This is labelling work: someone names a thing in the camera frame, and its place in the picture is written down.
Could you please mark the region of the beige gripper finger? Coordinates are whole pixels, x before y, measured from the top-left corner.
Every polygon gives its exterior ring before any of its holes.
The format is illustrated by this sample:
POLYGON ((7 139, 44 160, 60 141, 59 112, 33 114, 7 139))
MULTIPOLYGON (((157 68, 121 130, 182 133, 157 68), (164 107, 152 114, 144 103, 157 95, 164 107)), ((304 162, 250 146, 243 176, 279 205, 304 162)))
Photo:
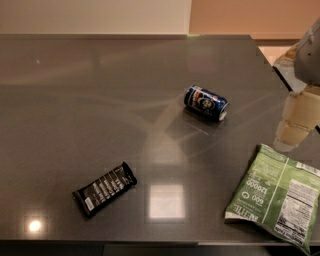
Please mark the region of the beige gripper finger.
POLYGON ((276 130, 274 147, 281 152, 290 152, 319 124, 320 87, 308 85, 299 93, 291 92, 276 130))

